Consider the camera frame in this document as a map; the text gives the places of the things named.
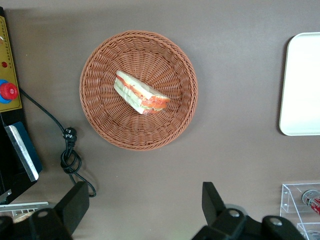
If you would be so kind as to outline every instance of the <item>yellow control panel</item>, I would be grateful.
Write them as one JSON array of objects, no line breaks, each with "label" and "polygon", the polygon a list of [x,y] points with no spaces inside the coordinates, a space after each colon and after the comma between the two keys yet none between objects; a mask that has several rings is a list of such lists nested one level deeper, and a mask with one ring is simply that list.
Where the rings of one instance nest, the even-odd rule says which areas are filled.
[{"label": "yellow control panel", "polygon": [[5,18],[0,16],[0,113],[21,109],[17,75]]}]

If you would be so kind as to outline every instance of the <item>white tray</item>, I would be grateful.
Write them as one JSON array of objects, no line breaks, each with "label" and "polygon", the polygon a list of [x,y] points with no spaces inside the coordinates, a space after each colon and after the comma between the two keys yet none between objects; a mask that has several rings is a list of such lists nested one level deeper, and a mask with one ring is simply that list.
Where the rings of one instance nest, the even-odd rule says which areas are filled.
[{"label": "white tray", "polygon": [[288,44],[279,126],[288,136],[320,135],[320,32]]}]

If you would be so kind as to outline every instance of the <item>round wicker basket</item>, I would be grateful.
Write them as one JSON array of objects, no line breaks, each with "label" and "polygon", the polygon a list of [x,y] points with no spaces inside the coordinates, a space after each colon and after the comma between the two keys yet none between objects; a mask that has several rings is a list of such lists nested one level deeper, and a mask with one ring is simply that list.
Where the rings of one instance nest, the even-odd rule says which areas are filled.
[{"label": "round wicker basket", "polygon": [[[114,89],[121,70],[167,95],[164,112],[141,115]],[[176,139],[191,122],[198,100],[193,66],[166,37],[126,31],[105,40],[88,58],[80,78],[80,100],[94,130],[124,149],[146,151]]]}]

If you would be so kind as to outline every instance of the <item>black cable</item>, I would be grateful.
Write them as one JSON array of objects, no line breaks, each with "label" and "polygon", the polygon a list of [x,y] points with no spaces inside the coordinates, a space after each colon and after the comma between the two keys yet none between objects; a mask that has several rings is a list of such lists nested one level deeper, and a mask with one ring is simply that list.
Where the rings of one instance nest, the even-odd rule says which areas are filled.
[{"label": "black cable", "polygon": [[77,131],[73,127],[64,128],[62,124],[50,112],[48,112],[43,106],[41,106],[37,101],[30,97],[20,87],[19,91],[33,104],[40,108],[45,114],[47,114],[59,126],[59,128],[62,131],[63,138],[65,140],[65,150],[60,156],[60,165],[63,171],[69,175],[73,184],[76,184],[74,176],[77,176],[79,179],[86,182],[88,186],[92,189],[92,194],[89,194],[89,197],[94,198],[97,195],[95,187],[78,173],[82,165],[82,159],[74,150],[77,141]]}]

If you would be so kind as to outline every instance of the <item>red can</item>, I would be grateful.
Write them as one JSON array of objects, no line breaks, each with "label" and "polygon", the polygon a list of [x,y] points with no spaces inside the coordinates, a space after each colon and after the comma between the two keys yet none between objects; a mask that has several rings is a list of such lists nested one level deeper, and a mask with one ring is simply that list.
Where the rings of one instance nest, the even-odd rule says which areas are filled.
[{"label": "red can", "polygon": [[320,192],[308,190],[302,194],[302,201],[320,215]]}]

